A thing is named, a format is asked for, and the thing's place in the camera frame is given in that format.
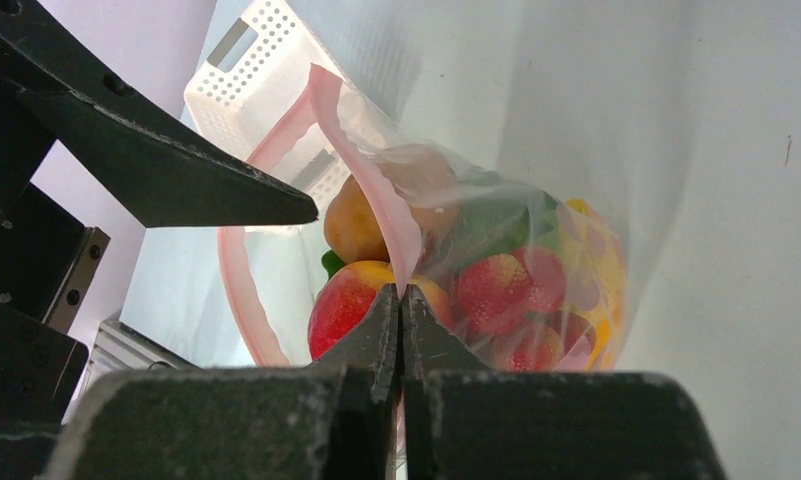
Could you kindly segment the grey aluminium frame rail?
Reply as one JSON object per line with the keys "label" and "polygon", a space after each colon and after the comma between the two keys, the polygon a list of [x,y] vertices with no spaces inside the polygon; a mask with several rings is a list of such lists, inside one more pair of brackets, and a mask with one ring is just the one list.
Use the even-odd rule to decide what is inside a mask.
{"label": "grey aluminium frame rail", "polygon": [[100,377],[119,370],[193,369],[196,365],[123,324],[103,321],[79,386],[84,393]]}

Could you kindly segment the red toy strawberry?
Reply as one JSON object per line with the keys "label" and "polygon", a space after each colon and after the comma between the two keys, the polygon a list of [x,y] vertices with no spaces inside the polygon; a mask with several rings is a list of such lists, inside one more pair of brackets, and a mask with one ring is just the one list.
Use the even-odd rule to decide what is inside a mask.
{"label": "red toy strawberry", "polygon": [[491,361],[513,372],[585,369],[597,343],[595,327],[569,312],[529,315],[515,331],[494,339]]}
{"label": "red toy strawberry", "polygon": [[525,246],[467,267],[455,293],[471,332],[500,335],[517,329],[529,313],[558,311],[565,299],[566,275],[552,250]]}

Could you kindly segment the red toy apple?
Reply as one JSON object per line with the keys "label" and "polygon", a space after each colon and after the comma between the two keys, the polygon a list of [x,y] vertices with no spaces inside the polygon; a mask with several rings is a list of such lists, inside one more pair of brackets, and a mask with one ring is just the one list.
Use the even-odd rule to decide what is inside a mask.
{"label": "red toy apple", "polygon": [[[307,332],[311,359],[318,360],[356,327],[382,286],[394,281],[392,268],[384,261],[358,261],[338,270],[321,290],[312,309]],[[413,275],[411,283],[422,290],[440,323],[453,333],[461,330],[444,288],[421,274]]]}

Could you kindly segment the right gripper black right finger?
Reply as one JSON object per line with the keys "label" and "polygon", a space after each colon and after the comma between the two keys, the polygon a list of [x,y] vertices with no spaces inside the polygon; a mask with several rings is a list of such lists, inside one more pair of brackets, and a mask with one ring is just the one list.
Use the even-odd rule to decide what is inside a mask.
{"label": "right gripper black right finger", "polygon": [[401,301],[406,448],[411,479],[483,479],[496,413],[493,371],[435,316],[421,288]]}

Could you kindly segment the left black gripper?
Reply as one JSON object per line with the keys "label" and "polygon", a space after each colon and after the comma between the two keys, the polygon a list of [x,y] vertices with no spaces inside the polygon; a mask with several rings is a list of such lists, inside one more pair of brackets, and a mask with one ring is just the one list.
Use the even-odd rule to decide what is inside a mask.
{"label": "left black gripper", "polygon": [[54,141],[0,81],[0,479],[42,471],[88,360],[63,332],[88,232],[31,181]]}

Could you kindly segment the white perforated plastic basket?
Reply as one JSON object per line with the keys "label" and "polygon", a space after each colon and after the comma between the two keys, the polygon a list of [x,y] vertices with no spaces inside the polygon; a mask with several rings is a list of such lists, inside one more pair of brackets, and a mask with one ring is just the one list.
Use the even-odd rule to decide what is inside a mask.
{"label": "white perforated plastic basket", "polygon": [[379,111],[284,1],[252,2],[185,90],[204,138],[308,194],[332,224],[344,207],[379,219],[397,196],[365,154],[329,132],[323,104],[334,98],[349,139],[378,144]]}

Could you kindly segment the clear zip top bag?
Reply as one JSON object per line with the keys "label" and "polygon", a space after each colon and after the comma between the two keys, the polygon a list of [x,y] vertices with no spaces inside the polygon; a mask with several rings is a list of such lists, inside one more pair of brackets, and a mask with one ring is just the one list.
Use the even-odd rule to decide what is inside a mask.
{"label": "clear zip top bag", "polygon": [[323,356],[388,283],[422,290],[437,319],[506,371],[615,364],[626,336],[627,262],[585,200],[411,143],[349,83],[312,65],[291,107],[248,157],[262,171],[331,167],[311,195],[326,279],[306,342]]}

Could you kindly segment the brown toy potato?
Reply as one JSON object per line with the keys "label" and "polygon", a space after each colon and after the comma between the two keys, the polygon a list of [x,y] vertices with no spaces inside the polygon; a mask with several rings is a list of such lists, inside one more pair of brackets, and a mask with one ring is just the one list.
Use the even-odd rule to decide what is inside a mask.
{"label": "brown toy potato", "polygon": [[[452,229],[458,208],[454,205],[429,207],[425,202],[455,186],[455,175],[451,172],[416,174],[406,169],[385,171],[383,175],[393,183],[398,195],[409,203],[411,214],[423,235],[422,255],[428,256]],[[347,178],[328,207],[324,236],[329,247],[347,264],[361,260],[389,260],[375,215],[352,176]]]}

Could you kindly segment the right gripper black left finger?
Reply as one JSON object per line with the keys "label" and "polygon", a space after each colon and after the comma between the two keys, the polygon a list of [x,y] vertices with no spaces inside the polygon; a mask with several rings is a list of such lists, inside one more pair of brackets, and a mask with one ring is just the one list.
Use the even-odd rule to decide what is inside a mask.
{"label": "right gripper black left finger", "polygon": [[400,301],[381,287],[362,321],[310,369],[335,373],[322,479],[395,477]]}

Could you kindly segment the yellow toy lemon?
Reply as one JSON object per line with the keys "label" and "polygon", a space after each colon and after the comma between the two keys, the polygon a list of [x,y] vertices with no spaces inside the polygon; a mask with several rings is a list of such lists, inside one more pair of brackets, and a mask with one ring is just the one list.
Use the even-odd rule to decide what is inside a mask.
{"label": "yellow toy lemon", "polygon": [[626,339],[627,264],[618,236],[583,199],[556,208],[559,254],[566,274],[566,310],[595,333],[593,368],[613,368]]}

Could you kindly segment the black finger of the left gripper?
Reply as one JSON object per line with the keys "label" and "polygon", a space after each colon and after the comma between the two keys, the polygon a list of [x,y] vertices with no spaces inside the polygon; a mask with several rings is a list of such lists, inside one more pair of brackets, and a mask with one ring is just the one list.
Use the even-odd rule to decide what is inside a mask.
{"label": "black finger of the left gripper", "polygon": [[300,225],[305,193],[124,82],[36,1],[0,1],[0,220],[60,143],[148,228]]}

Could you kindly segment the green toy lettuce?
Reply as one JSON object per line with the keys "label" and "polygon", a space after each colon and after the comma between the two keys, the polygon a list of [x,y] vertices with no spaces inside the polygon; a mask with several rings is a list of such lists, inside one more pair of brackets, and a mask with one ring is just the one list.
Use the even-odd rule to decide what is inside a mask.
{"label": "green toy lettuce", "polygon": [[[558,201],[539,189],[510,186],[475,188],[464,199],[446,190],[425,204],[458,208],[452,229],[426,257],[422,255],[422,235],[416,272],[442,282],[489,256],[543,244],[543,236],[555,229],[554,210]],[[321,264],[328,276],[348,265],[330,247],[322,255]]]}

